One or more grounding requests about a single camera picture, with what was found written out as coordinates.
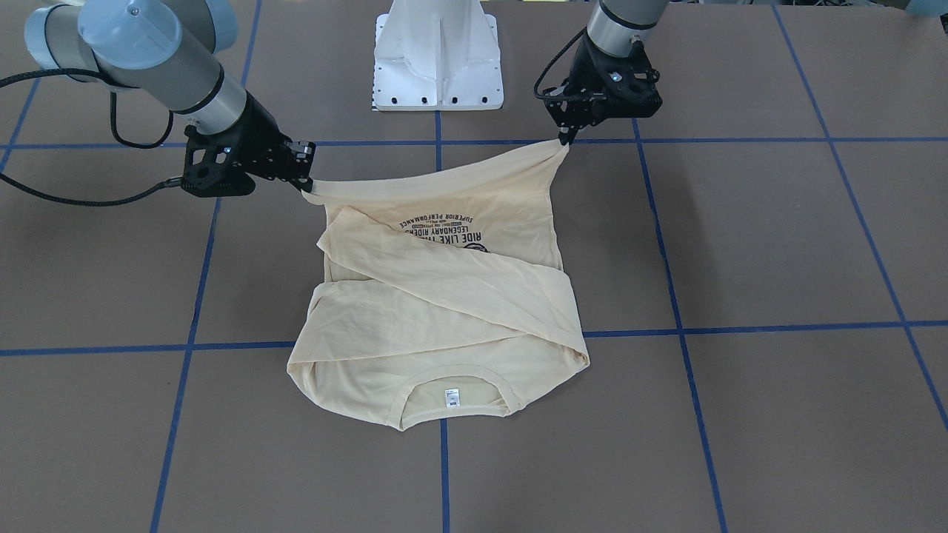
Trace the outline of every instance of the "blue tape line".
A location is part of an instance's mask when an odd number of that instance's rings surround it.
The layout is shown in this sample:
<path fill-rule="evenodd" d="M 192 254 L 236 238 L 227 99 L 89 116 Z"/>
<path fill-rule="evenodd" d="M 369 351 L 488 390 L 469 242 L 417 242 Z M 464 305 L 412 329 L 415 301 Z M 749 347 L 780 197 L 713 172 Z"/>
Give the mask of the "blue tape line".
<path fill-rule="evenodd" d="M 154 344 L 146 346 L 81 346 L 75 348 L 25 348 L 0 350 L 0 358 L 24 356 L 73 356 L 89 354 L 135 354 L 146 352 L 182 352 L 187 344 Z"/>
<path fill-rule="evenodd" d="M 886 329 L 902 327 L 901 322 L 850 322 L 820 324 L 787 324 L 733 327 L 686 327 L 686 335 L 726 335 L 729 333 L 775 333 L 781 331 L 839 331 L 851 329 Z"/>
<path fill-rule="evenodd" d="M 451 531 L 451 499 L 447 484 L 447 418 L 441 419 L 441 530 Z"/>
<path fill-rule="evenodd" d="M 832 137 L 833 142 L 948 142 L 948 137 Z"/>
<path fill-rule="evenodd" d="M 155 510 L 152 511 L 152 525 L 149 531 L 157 533 L 158 522 L 161 520 L 161 508 L 165 503 L 165 489 L 168 487 L 168 472 L 172 468 L 174 440 L 177 438 L 178 421 L 181 418 L 181 404 L 184 403 L 184 389 L 188 385 L 188 370 L 191 368 L 191 350 L 185 352 L 181 362 L 181 377 L 178 379 L 177 395 L 174 399 L 172 425 L 168 430 L 168 443 L 165 445 L 165 457 L 161 463 L 161 477 L 158 480 L 158 492 L 155 496 Z"/>
<path fill-rule="evenodd" d="M 434 167 L 435 171 L 441 172 L 443 166 L 441 164 L 441 111 L 434 112 Z"/>
<path fill-rule="evenodd" d="M 295 340 L 272 340 L 257 342 L 204 342 L 195 344 L 191 349 L 195 352 L 209 350 L 264 350 L 271 348 L 292 348 Z"/>
<path fill-rule="evenodd" d="M 948 321 L 909 321 L 909 327 L 948 327 Z M 777 324 L 723 327 L 684 328 L 686 335 L 731 335 L 749 333 L 774 333 L 798 331 L 846 331 L 855 329 L 901 328 L 901 322 L 840 322 L 814 324 Z M 668 337 L 678 335 L 677 329 L 626 329 L 584 331 L 586 339 L 621 337 Z M 196 342 L 194 344 L 135 344 L 127 346 L 79 346 L 64 348 L 12 348 L 0 350 L 0 358 L 25 356 L 68 356 L 86 354 L 135 354 L 147 352 L 195 352 L 214 350 L 253 350 L 292 348 L 294 340 L 256 340 L 244 342 Z"/>
<path fill-rule="evenodd" d="M 948 321 L 910 321 L 909 327 L 945 327 Z"/>
<path fill-rule="evenodd" d="M 586 339 L 602 339 L 606 337 L 661 337 L 667 335 L 678 335 L 677 329 L 634 329 L 634 330 L 614 330 L 614 331 L 584 331 L 583 337 Z"/>
<path fill-rule="evenodd" d="M 714 142 L 826 142 L 822 137 L 692 137 L 643 138 L 645 144 L 702 144 Z"/>
<path fill-rule="evenodd" d="M 264 0 L 257 0 L 257 7 L 253 11 L 253 24 L 250 26 L 250 42 L 246 46 L 244 58 L 244 73 L 240 77 L 240 85 L 246 87 L 246 79 L 250 75 L 250 63 L 253 60 L 253 47 L 257 44 L 257 27 L 260 25 L 260 10 Z"/>
<path fill-rule="evenodd" d="M 635 133 L 636 146 L 639 153 L 639 163 L 642 165 L 642 176 L 645 179 L 646 193 L 648 195 L 648 207 L 651 209 L 652 217 L 655 221 L 655 238 L 658 241 L 658 250 L 662 255 L 662 261 L 665 263 L 665 277 L 668 281 L 668 297 L 671 300 L 671 311 L 675 316 L 675 328 L 678 333 L 678 343 L 682 348 L 684 370 L 688 377 L 688 388 L 691 390 L 691 403 L 694 406 L 695 419 L 698 423 L 698 433 L 702 440 L 704 463 L 707 466 L 708 480 L 711 483 L 711 492 L 714 496 L 714 505 L 715 509 L 718 511 L 718 523 L 720 525 L 721 533 L 727 533 L 727 520 L 724 518 L 724 505 L 721 502 L 720 490 L 718 488 L 718 474 L 714 468 L 714 458 L 711 456 L 711 446 L 708 442 L 707 430 L 704 426 L 702 403 L 698 395 L 698 384 L 695 382 L 695 373 L 691 366 L 691 357 L 688 354 L 688 342 L 684 335 L 682 313 L 678 306 L 678 297 L 675 295 L 675 283 L 672 279 L 671 264 L 668 262 L 668 253 L 665 249 L 665 238 L 662 236 L 662 223 L 659 220 L 658 207 L 655 205 L 655 194 L 651 186 L 651 177 L 648 174 L 645 145 L 642 143 L 642 136 L 639 133 L 639 122 L 636 119 L 632 120 L 632 131 Z"/>
<path fill-rule="evenodd" d="M 16 120 L 16 126 L 13 127 L 13 133 L 9 136 L 9 143 L 7 143 L 7 150 L 4 151 L 3 158 L 0 159 L 0 172 L 3 172 L 7 168 L 7 162 L 9 157 L 13 154 L 13 146 L 16 145 L 16 139 L 20 137 L 20 130 L 23 129 L 23 123 L 27 120 L 27 113 L 29 112 L 29 107 L 33 104 L 33 98 L 36 96 L 37 89 L 40 88 L 40 79 L 37 78 L 33 80 L 33 86 L 29 88 L 29 94 L 27 94 L 27 101 L 23 103 L 23 109 L 20 110 L 20 117 Z"/>
<path fill-rule="evenodd" d="M 191 329 L 188 333 L 188 345 L 193 345 L 197 337 L 197 326 L 201 318 L 201 306 L 204 302 L 204 291 L 208 285 L 208 273 L 210 272 L 210 256 L 214 251 L 214 231 L 217 227 L 217 215 L 221 210 L 221 199 L 217 198 L 214 202 L 214 215 L 210 219 L 210 230 L 208 231 L 208 244 L 204 251 L 204 264 L 201 266 L 201 278 L 197 285 L 197 296 L 194 297 L 194 315 L 191 318 Z M 157 533 L 158 523 L 161 520 L 161 509 L 165 502 L 165 490 L 168 488 L 168 475 L 171 472 L 172 457 L 174 455 L 174 442 L 177 438 L 178 422 L 181 419 L 181 406 L 184 403 L 184 392 L 188 386 L 188 372 L 191 370 L 191 354 L 189 349 L 184 354 L 184 360 L 181 362 L 181 378 L 178 380 L 177 396 L 174 400 L 174 412 L 172 414 L 172 425 L 168 431 L 168 444 L 165 447 L 165 458 L 161 465 L 161 477 L 158 480 L 158 492 L 155 496 L 155 510 L 152 513 L 151 533 Z"/>
<path fill-rule="evenodd" d="M 442 146 L 504 146 L 504 145 L 523 145 L 542 142 L 543 138 L 497 138 L 497 139 L 472 139 L 472 140 L 444 140 L 440 141 Z M 829 138 L 833 142 L 948 142 L 948 137 L 864 137 L 864 138 Z M 787 137 L 787 138 L 643 138 L 645 144 L 705 144 L 705 143 L 790 143 L 790 142 L 826 142 L 826 138 L 809 137 Z M 437 146 L 437 140 L 315 140 L 317 146 Z M 574 144 L 633 144 L 634 139 L 622 138 L 580 138 Z M 156 149 L 161 148 L 184 148 L 184 142 L 166 142 Z M 11 144 L 8 146 L 11 150 L 111 150 L 123 149 L 132 150 L 127 146 L 116 143 L 30 143 L 30 144 Z"/>
<path fill-rule="evenodd" d="M 184 142 L 165 142 L 160 146 L 155 147 L 155 150 L 161 148 L 184 148 L 186 144 Z M 117 143 L 106 143 L 106 142 L 85 142 L 85 143 L 76 143 L 76 144 L 16 144 L 13 146 L 16 150 L 135 150 L 135 148 L 130 148 L 128 146 L 122 146 Z"/>
<path fill-rule="evenodd" d="M 807 75 L 803 72 L 803 65 L 800 63 L 800 59 L 796 55 L 796 50 L 793 48 L 793 42 L 790 39 L 790 34 L 787 33 L 787 29 L 783 24 L 783 19 L 780 18 L 780 12 L 776 8 L 776 5 L 771 5 L 771 10 L 774 12 L 774 17 L 776 17 L 777 24 L 780 26 L 780 31 L 783 33 L 783 38 L 787 42 L 787 48 L 790 50 L 791 57 L 793 57 L 793 63 L 796 65 L 796 70 L 800 75 L 800 80 L 803 81 L 803 86 L 807 89 L 807 95 L 810 96 L 810 102 L 813 105 L 813 111 L 816 113 L 816 117 L 820 122 L 820 126 L 823 128 L 823 133 L 826 135 L 826 141 L 829 144 L 829 149 L 832 151 L 833 159 L 836 161 L 836 168 L 839 170 L 839 175 L 843 178 L 843 184 L 846 186 L 846 192 L 849 195 L 849 201 L 852 203 L 853 210 L 856 211 L 856 217 L 859 218 L 860 226 L 863 227 L 863 233 L 866 235 L 866 241 L 869 243 L 869 247 L 872 249 L 872 256 L 875 258 L 876 265 L 879 267 L 879 272 L 883 276 L 885 288 L 888 290 L 889 298 L 892 300 L 892 305 L 895 306 L 896 313 L 899 315 L 899 321 L 905 331 L 905 336 L 908 337 L 908 343 L 912 347 L 912 354 L 915 356 L 915 361 L 919 365 L 921 375 L 924 377 L 925 384 L 928 386 L 928 392 L 931 394 L 932 400 L 935 402 L 935 407 L 939 412 L 939 416 L 941 417 L 941 423 L 945 430 L 948 431 L 948 413 L 945 412 L 944 404 L 941 402 L 939 392 L 935 388 L 935 382 L 932 380 L 931 374 L 928 372 L 928 366 L 925 364 L 925 360 L 921 356 L 919 346 L 915 342 L 915 336 L 912 334 L 912 328 L 905 317 L 905 312 L 902 309 L 902 304 L 899 303 L 899 297 L 896 295 L 895 287 L 893 286 L 892 281 L 889 279 L 888 272 L 885 269 L 882 254 L 879 252 L 879 249 L 876 247 L 876 242 L 872 238 L 872 232 L 869 231 L 869 224 L 867 223 L 866 218 L 863 216 L 863 210 L 859 206 L 859 200 L 856 198 L 856 193 L 853 191 L 852 185 L 849 183 L 849 177 L 847 175 L 846 168 L 843 166 L 843 160 L 839 157 L 839 152 L 836 150 L 836 144 L 830 137 L 830 129 L 827 127 L 826 121 L 823 120 L 823 113 L 820 112 L 820 107 L 816 103 L 816 97 L 813 95 L 812 88 L 810 87 L 810 81 L 807 80 Z"/>

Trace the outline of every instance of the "robotic arm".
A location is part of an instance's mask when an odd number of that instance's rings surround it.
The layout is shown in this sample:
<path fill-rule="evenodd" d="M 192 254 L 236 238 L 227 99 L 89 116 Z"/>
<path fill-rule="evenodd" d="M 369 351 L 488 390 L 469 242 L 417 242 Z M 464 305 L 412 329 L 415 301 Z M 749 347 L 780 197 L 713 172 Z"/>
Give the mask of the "robotic arm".
<path fill-rule="evenodd" d="M 560 142 L 572 143 L 579 130 L 605 119 L 644 119 L 658 111 L 659 72 L 648 61 L 645 40 L 667 5 L 668 0 L 596 3 L 586 29 L 574 39 L 579 48 L 569 77 L 559 87 L 537 93 L 560 128 Z"/>
<path fill-rule="evenodd" d="M 316 145 L 294 142 L 214 59 L 233 45 L 227 0 L 90 0 L 38 9 L 27 47 L 43 68 L 103 74 L 109 90 L 143 88 L 189 125 L 181 187 L 200 197 L 250 194 L 250 175 L 310 191 Z M 92 78 L 74 76 L 79 82 Z"/>

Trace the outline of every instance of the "white tag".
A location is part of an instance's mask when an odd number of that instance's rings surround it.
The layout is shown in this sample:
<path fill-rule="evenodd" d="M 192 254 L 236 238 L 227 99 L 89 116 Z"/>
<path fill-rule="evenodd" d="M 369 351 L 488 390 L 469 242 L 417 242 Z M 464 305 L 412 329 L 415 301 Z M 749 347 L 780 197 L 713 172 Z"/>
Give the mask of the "white tag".
<path fill-rule="evenodd" d="M 461 407 L 461 395 L 458 394 L 457 389 L 445 390 L 445 405 L 448 408 Z"/>

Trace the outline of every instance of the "black cable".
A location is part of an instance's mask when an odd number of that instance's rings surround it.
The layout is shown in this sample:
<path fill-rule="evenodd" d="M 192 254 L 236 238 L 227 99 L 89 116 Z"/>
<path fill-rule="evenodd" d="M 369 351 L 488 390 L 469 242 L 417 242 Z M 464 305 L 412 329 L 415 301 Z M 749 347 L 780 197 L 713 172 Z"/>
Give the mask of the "black cable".
<path fill-rule="evenodd" d="M 108 76 L 106 76 L 106 75 L 104 75 L 104 74 L 101 74 L 101 73 L 99 73 L 99 72 L 96 72 L 96 71 L 94 71 L 94 70 L 85 70 L 84 68 L 49 68 L 49 69 L 46 69 L 46 70 L 33 70 L 33 71 L 31 71 L 31 72 L 24 72 L 24 73 L 22 73 L 22 74 L 15 74 L 15 75 L 13 75 L 13 76 L 6 77 L 6 78 L 0 80 L 0 88 L 6 87 L 7 85 L 13 85 L 14 83 L 18 83 L 18 82 L 25 82 L 26 80 L 35 80 L 36 78 L 45 78 L 46 76 L 63 76 L 63 75 L 65 75 L 65 76 L 88 76 L 89 78 L 95 78 L 95 79 L 97 79 L 97 80 L 102 80 L 102 81 L 104 81 L 104 82 L 106 82 L 106 83 L 109 83 L 110 85 L 113 85 L 113 86 L 125 86 L 125 85 L 121 85 L 121 84 L 119 84 L 119 83 L 116 83 L 115 80 L 112 80 L 112 79 L 109 78 Z M 173 113 L 171 113 L 171 112 L 169 112 L 169 114 L 168 114 L 168 115 L 169 115 L 169 117 L 168 117 L 168 128 L 165 130 L 165 133 L 164 133 L 164 135 L 161 137 L 161 140 L 160 140 L 160 141 L 158 141 L 158 142 L 156 142 L 156 143 L 154 143 L 154 144 L 147 144 L 147 145 L 146 145 L 146 144 L 136 144 L 136 143 L 129 142 L 129 141 L 127 141 L 127 140 L 121 138 L 121 137 L 119 136 L 119 132 L 118 132 L 118 130 L 117 130 L 117 128 L 116 128 L 116 114 L 117 114 L 117 113 L 116 113 L 116 101 L 117 101 L 117 100 L 116 100 L 116 95 L 115 95 L 115 93 L 110 93 L 110 94 L 111 94 L 112 96 L 111 96 L 111 98 L 109 99 L 109 107 L 110 107 L 110 110 L 109 110 L 109 119 L 110 119 L 110 122 L 111 122 L 111 125 L 112 125 L 112 136 L 113 136 L 118 142 L 120 142 L 121 144 L 124 144 L 125 146 L 130 146 L 130 147 L 132 147 L 132 148 L 148 149 L 148 148 L 155 148 L 155 147 L 159 146 L 162 142 L 165 141 L 165 139 L 168 138 L 168 135 L 169 135 L 170 132 L 172 131 L 172 123 L 173 123 Z M 121 205 L 124 205 L 124 204 L 130 204 L 130 203 L 132 203 L 132 202 L 135 202 L 135 201 L 138 201 L 138 200 L 144 198 L 145 196 L 149 196 L 149 195 L 151 195 L 151 194 L 157 193 L 158 191 L 160 191 L 160 190 L 162 190 L 162 189 L 170 189 L 171 187 L 180 187 L 180 186 L 181 186 L 181 178 L 180 178 L 180 177 L 173 177 L 173 178 L 171 178 L 171 179 L 166 179 L 166 180 L 161 181 L 161 182 L 159 182 L 159 183 L 155 183 L 154 186 L 153 186 L 151 189 L 149 189 L 148 191 L 144 191 L 144 192 L 142 192 L 142 193 L 138 193 L 138 194 L 136 194 L 136 195 L 134 195 L 134 196 L 129 196 L 128 198 L 122 198 L 122 199 L 120 199 L 120 200 L 92 201 L 92 200 L 75 200 L 75 199 L 72 199 L 72 198 L 62 198 L 62 197 L 60 197 L 60 196 L 53 196 L 52 194 L 40 193 L 39 191 L 37 191 L 37 190 L 35 190 L 35 189 L 31 189 L 30 187 L 28 187 L 28 186 L 26 186 L 26 185 L 20 183 L 19 181 L 16 181 L 15 179 L 13 179 L 13 178 L 11 178 L 11 177 L 9 177 L 8 175 L 5 175 L 5 174 L 3 174 L 3 173 L 0 173 L 0 181 L 5 181 L 5 182 L 9 183 L 10 185 L 12 185 L 13 187 L 16 187 L 16 188 L 19 189 L 20 191 L 23 191 L 24 193 L 32 194 L 33 196 L 36 196 L 37 198 L 42 198 L 42 199 L 48 200 L 48 201 L 50 201 L 50 202 L 56 202 L 56 203 L 60 203 L 60 204 L 70 205 L 70 206 L 83 206 L 83 207 L 89 207 L 89 208 L 106 208 L 106 207 L 121 206 Z"/>
<path fill-rule="evenodd" d="M 89 78 L 96 78 L 102 80 L 103 82 L 110 83 L 115 85 L 115 81 L 105 76 L 100 72 L 95 70 L 86 70 L 84 68 L 48 68 L 46 70 L 33 70 L 31 72 L 24 72 L 23 74 L 14 74 L 8 78 L 0 80 L 0 89 L 6 87 L 7 85 L 13 85 L 18 82 L 25 82 L 26 80 L 34 80 L 36 78 L 45 78 L 46 76 L 88 76 Z"/>
<path fill-rule="evenodd" d="M 534 83 L 534 96 L 535 97 L 543 101 L 588 101 L 590 99 L 590 97 L 582 96 L 582 95 L 549 96 L 549 95 L 543 95 L 539 93 L 539 85 L 543 83 L 543 78 L 546 78 L 546 73 L 549 72 L 551 68 L 553 68 L 553 65 L 556 64 L 557 61 L 559 61 L 559 58 L 563 57 L 563 54 L 565 54 L 566 51 L 569 50 L 576 43 L 576 41 L 578 41 L 583 36 L 584 33 L 586 33 L 586 29 L 582 28 L 579 31 L 579 33 L 577 33 L 573 39 L 570 39 L 570 42 L 567 43 L 566 46 L 563 47 L 563 49 L 557 52 L 556 55 L 553 56 L 553 59 L 550 60 L 550 62 L 546 65 L 546 68 L 543 69 L 543 72 L 541 72 L 539 75 L 539 78 L 537 78 L 537 82 Z"/>
<path fill-rule="evenodd" d="M 107 208 L 107 207 L 112 207 L 112 206 L 130 204 L 132 202 L 135 202 L 137 200 L 144 198 L 145 196 L 148 196 L 153 193 L 157 193 L 158 191 L 161 191 L 162 189 L 170 189 L 171 187 L 181 186 L 181 178 L 173 177 L 171 179 L 166 179 L 164 181 L 155 183 L 155 185 L 148 191 L 145 191 L 143 193 L 138 193 L 135 196 L 129 196 L 128 198 L 122 198 L 120 200 L 108 200 L 104 202 L 95 202 L 91 200 L 74 200 L 72 198 L 62 198 L 59 196 L 53 196 L 52 194 L 40 193 L 39 191 L 35 189 L 31 189 L 30 187 L 27 187 L 26 185 L 20 183 L 19 181 L 16 181 L 15 179 L 3 173 L 0 173 L 0 180 L 6 181 L 13 187 L 16 187 L 17 189 L 19 189 L 20 191 L 23 191 L 24 193 L 27 193 L 27 194 L 32 194 L 33 196 L 36 196 L 37 198 L 49 200 L 50 202 L 56 202 L 60 204 L 70 205 L 70 206 L 83 206 L 87 208 Z"/>
<path fill-rule="evenodd" d="M 121 83 L 117 83 L 115 80 L 102 74 L 101 72 L 96 72 L 95 70 L 86 70 L 84 68 L 49 68 L 46 70 L 33 70 L 31 72 L 24 72 L 23 74 L 16 74 L 8 78 L 0 80 L 0 88 L 6 87 L 7 85 L 13 85 L 18 82 L 25 82 L 26 80 L 34 80 L 36 78 L 45 78 L 46 76 L 87 76 L 89 78 L 95 78 L 97 80 L 102 80 L 103 82 L 108 83 L 116 87 L 126 87 Z M 157 142 L 151 144 L 138 144 L 137 142 L 132 142 L 130 140 L 125 140 L 119 135 L 119 129 L 116 125 L 117 122 L 117 108 L 118 108 L 119 99 L 116 97 L 114 92 L 109 91 L 109 126 L 112 128 L 112 137 L 123 146 L 128 146 L 130 148 L 138 148 L 141 150 L 149 150 L 151 148 L 157 148 L 161 146 L 165 140 L 168 140 L 168 135 L 171 134 L 172 128 L 174 126 L 174 113 L 171 111 L 168 112 L 168 126 L 165 128 L 165 133 L 162 134 L 161 138 Z"/>
<path fill-rule="evenodd" d="M 165 140 L 168 140 L 168 135 L 172 132 L 172 127 L 174 126 L 174 113 L 171 111 L 168 112 L 168 126 L 165 128 L 165 133 L 161 135 L 161 138 L 156 142 L 151 144 L 138 144 L 137 142 L 132 142 L 131 140 L 125 140 L 119 135 L 119 128 L 116 126 L 116 115 L 118 112 L 118 102 L 119 97 L 114 92 L 109 91 L 109 127 L 112 128 L 112 137 L 118 141 L 119 144 L 128 146 L 129 148 L 138 148 L 139 150 L 151 150 L 152 148 L 157 148 L 161 146 Z"/>

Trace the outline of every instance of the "beige shirt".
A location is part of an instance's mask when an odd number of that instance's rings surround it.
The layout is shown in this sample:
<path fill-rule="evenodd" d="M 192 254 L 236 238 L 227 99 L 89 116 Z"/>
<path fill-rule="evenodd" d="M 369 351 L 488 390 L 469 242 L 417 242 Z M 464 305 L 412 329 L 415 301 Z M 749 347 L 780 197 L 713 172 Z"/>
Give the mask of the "beige shirt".
<path fill-rule="evenodd" d="M 556 247 L 558 141 L 416 177 L 318 181 L 318 286 L 287 371 L 311 400 L 392 426 L 507 416 L 589 365 Z"/>

